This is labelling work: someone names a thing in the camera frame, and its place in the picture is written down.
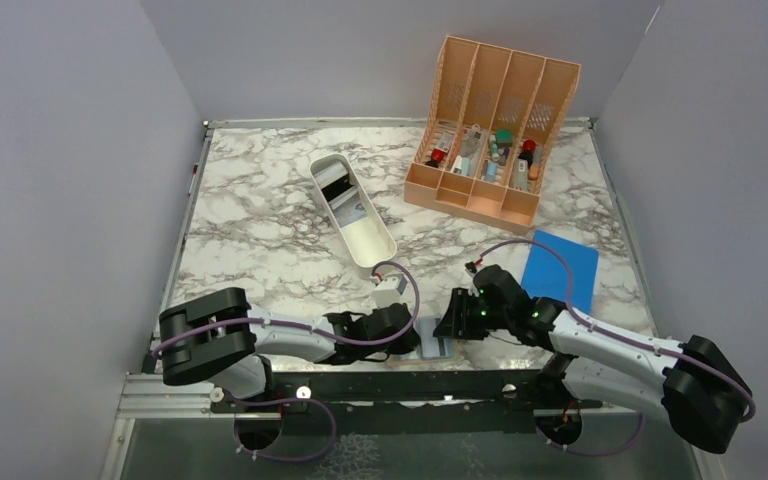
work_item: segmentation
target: gray wall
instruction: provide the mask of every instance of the gray wall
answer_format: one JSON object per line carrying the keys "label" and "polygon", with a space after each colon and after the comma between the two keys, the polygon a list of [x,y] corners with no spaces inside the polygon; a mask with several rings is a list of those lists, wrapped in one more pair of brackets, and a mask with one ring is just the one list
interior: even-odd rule
{"label": "gray wall", "polygon": [[0,0],[0,478],[95,478],[200,117],[136,0]]}
{"label": "gray wall", "polygon": [[446,34],[582,64],[605,106],[661,0],[142,0],[201,115],[425,117]]}
{"label": "gray wall", "polygon": [[768,2],[667,1],[597,132],[661,332],[714,339],[755,391],[729,478],[768,478]]}

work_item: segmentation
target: white marble surface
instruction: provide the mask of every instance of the white marble surface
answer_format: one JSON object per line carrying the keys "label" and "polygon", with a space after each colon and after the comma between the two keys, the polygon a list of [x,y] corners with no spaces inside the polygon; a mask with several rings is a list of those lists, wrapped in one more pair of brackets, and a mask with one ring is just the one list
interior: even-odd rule
{"label": "white marble surface", "polygon": [[[308,164],[340,153],[353,168],[398,243],[396,260],[419,282],[422,314],[439,314],[453,287],[468,286],[463,264],[515,235],[417,207],[402,200],[403,182],[423,134],[417,127],[220,129],[206,169],[173,294],[177,304],[225,287],[246,289],[250,302],[291,315],[318,316],[374,307],[372,284],[360,279],[321,205]],[[552,151],[535,228],[599,250],[591,314],[650,332],[589,132],[565,127]],[[490,254],[519,278],[528,247]],[[409,306],[413,298],[406,293]],[[310,365],[281,357],[277,370],[537,368],[548,354],[492,338],[461,342],[452,361],[423,365]]]}

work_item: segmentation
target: orange desk organizer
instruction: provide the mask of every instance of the orange desk organizer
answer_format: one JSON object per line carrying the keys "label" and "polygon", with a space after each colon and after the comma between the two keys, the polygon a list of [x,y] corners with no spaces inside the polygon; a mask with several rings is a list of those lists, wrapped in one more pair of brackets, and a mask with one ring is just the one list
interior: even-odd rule
{"label": "orange desk organizer", "polygon": [[[508,48],[446,37],[437,60],[437,76],[425,134],[405,177],[405,201],[516,233],[534,221],[543,174],[552,146],[578,86],[581,66]],[[474,175],[448,171],[472,126],[514,137],[501,185],[485,182],[489,154],[485,135]],[[440,168],[424,165],[444,131],[455,134]],[[539,175],[528,190],[510,187],[517,156],[525,140],[542,147]]]}

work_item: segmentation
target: white container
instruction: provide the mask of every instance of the white container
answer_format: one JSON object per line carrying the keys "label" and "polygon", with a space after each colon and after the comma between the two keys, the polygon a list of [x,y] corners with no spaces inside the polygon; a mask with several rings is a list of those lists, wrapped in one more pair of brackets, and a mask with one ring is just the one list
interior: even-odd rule
{"label": "white container", "polygon": [[[334,211],[328,204],[328,200],[325,199],[322,190],[316,184],[316,181],[313,180],[318,172],[328,168],[336,162],[343,164],[343,167],[349,173],[349,182],[358,187],[360,203],[366,210],[365,218],[352,222],[345,227],[340,227]],[[387,230],[384,221],[381,220],[381,216],[378,215],[378,211],[375,210],[375,206],[369,201],[369,197],[366,195],[363,185],[361,185],[354,170],[352,170],[352,166],[349,164],[349,161],[346,160],[346,157],[342,155],[329,155],[325,158],[310,162],[310,176],[313,180],[314,196],[328,212],[328,218],[331,219],[331,225],[337,230],[337,236],[349,251],[349,256],[355,264],[355,271],[361,278],[369,278],[372,274],[372,267],[376,263],[383,260],[391,260],[396,256],[397,247],[395,240],[393,240],[393,236],[390,235],[390,231]],[[382,267],[378,273],[383,274],[389,270],[391,270],[390,267]]]}

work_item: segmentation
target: purple cable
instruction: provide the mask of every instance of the purple cable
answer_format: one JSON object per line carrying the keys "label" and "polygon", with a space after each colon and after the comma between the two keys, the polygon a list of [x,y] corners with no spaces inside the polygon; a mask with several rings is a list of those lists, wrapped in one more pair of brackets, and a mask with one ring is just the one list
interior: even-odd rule
{"label": "purple cable", "polygon": [[743,388],[742,385],[734,381],[731,377],[728,375],[725,375],[724,373],[700,362],[699,360],[696,360],[695,358],[685,355],[681,352],[674,352],[672,350],[665,350],[665,349],[659,349],[655,347],[654,345],[650,345],[648,343],[639,342],[637,340],[634,340],[632,338],[628,338],[626,336],[620,335],[618,333],[612,332],[610,330],[604,329],[598,325],[593,325],[591,322],[589,322],[587,319],[582,317],[578,312],[575,311],[575,308],[573,308],[572,305],[572,286],[573,286],[573,278],[572,278],[572,268],[570,268],[569,263],[564,259],[564,257],[561,256],[558,252],[556,252],[554,249],[549,247],[548,245],[545,245],[540,242],[535,242],[534,240],[527,240],[524,238],[516,238],[513,240],[505,240],[502,243],[499,243],[498,245],[494,245],[487,250],[481,252],[480,258],[484,258],[485,255],[488,253],[496,250],[497,248],[504,247],[505,245],[512,245],[516,243],[525,243],[528,245],[534,245],[536,247],[540,247],[543,250],[546,250],[547,252],[551,253],[552,256],[558,259],[559,262],[561,262],[561,265],[563,265],[564,270],[567,272],[567,296],[564,299],[564,303],[566,304],[567,310],[570,312],[570,315],[572,318],[575,319],[579,324],[589,328],[593,329],[596,332],[601,333],[602,335],[605,335],[606,337],[612,338],[618,342],[625,343],[626,345],[631,345],[632,347],[639,348],[641,350],[645,350],[647,352],[654,352],[656,355],[666,355],[668,357],[672,357],[678,360],[681,360],[683,362],[687,362],[701,370],[704,370],[705,372],[717,377],[718,379],[725,382],[729,387],[735,389],[738,393],[740,393],[741,396],[743,396],[744,399],[746,399],[747,404],[749,405],[749,408],[747,412],[743,415],[743,418],[740,419],[741,422],[747,422],[752,419],[752,417],[755,416],[755,400],[752,398],[752,395],[746,391],[745,388]]}
{"label": "purple cable", "polygon": [[543,433],[543,430],[540,430],[540,428],[537,428],[537,433],[540,434],[541,437],[546,439],[546,443],[554,448],[557,448],[558,450],[563,450],[564,453],[571,453],[573,455],[580,455],[582,457],[610,457],[611,455],[616,455],[618,453],[622,453],[629,448],[637,445],[640,442],[640,439],[643,438],[643,430],[646,429],[646,417],[643,415],[640,415],[640,419],[637,422],[637,431],[634,432],[634,436],[628,439],[627,442],[620,445],[619,447],[610,448],[608,450],[603,450],[600,452],[591,452],[589,450],[579,450],[575,447],[569,447],[564,448],[565,445],[561,445],[559,443],[556,443],[549,439],[549,437],[546,436],[545,433]]}
{"label": "purple cable", "polygon": [[328,437],[328,443],[326,443],[324,447],[320,448],[316,452],[305,455],[303,457],[284,457],[281,455],[274,455],[267,452],[261,452],[260,450],[249,450],[248,448],[243,446],[243,442],[240,441],[237,422],[234,422],[234,440],[237,442],[237,445],[239,445],[238,452],[242,451],[242,452],[248,453],[249,455],[252,456],[252,460],[256,460],[257,457],[261,457],[269,460],[275,460],[278,462],[304,463],[304,462],[309,462],[311,460],[316,460],[317,458],[325,455],[326,453],[328,453],[329,450],[334,448],[334,444],[337,443],[337,419],[334,418],[334,414],[331,413],[331,410],[328,410],[328,407],[325,406],[325,404],[320,402],[319,400],[314,400],[312,398],[279,398],[278,400],[269,400],[266,402],[247,402],[245,400],[240,400],[239,398],[231,395],[231,392],[229,392],[228,390],[225,390],[225,396],[230,398],[232,402],[243,407],[271,407],[273,405],[283,405],[285,403],[311,403],[321,408],[325,412],[325,414],[328,416],[328,421],[331,423],[331,436]]}
{"label": "purple cable", "polygon": [[[372,267],[372,272],[375,273],[375,270],[377,270],[382,265],[391,265],[393,267],[396,267],[399,271],[401,271],[403,274],[405,274],[405,277],[407,277],[408,281],[410,281],[411,286],[413,287],[413,293],[414,293],[414,305],[413,305],[413,312],[411,313],[411,318],[408,320],[408,323],[405,324],[404,327],[402,327],[401,330],[398,332],[390,335],[389,337],[384,337],[378,340],[354,340],[351,338],[345,338],[341,337],[339,335],[334,335],[331,332],[326,332],[325,330],[320,330],[318,328],[311,329],[310,326],[305,325],[303,323],[296,323],[296,322],[290,322],[287,320],[271,320],[269,322],[270,325],[276,325],[279,327],[288,327],[288,328],[297,328],[299,330],[307,330],[309,332],[315,333],[317,335],[323,336],[325,338],[330,338],[331,340],[334,340],[337,343],[345,343],[347,345],[357,345],[359,347],[372,347],[376,345],[383,345],[385,343],[390,343],[393,340],[401,337],[405,334],[405,332],[409,331],[413,328],[413,324],[416,323],[416,318],[419,316],[419,287],[416,285],[416,280],[413,278],[413,275],[408,272],[408,270],[403,267],[402,265],[390,261],[390,260],[384,260],[382,262],[378,262],[375,264],[375,266]],[[165,340],[161,342],[158,346],[154,347],[152,349],[151,354],[154,358],[160,358],[160,354],[166,350],[167,348],[171,347],[172,345],[175,345],[176,343],[186,340],[188,338],[195,337],[196,335],[201,335],[202,333],[209,332],[211,330],[216,330],[222,327],[230,327],[232,325],[242,325],[247,323],[254,323],[254,324],[263,324],[264,319],[262,318],[232,318],[230,320],[222,320],[219,322],[209,323],[207,325],[202,325],[201,327],[194,328],[192,330],[188,330],[180,335],[176,335],[168,340]]]}

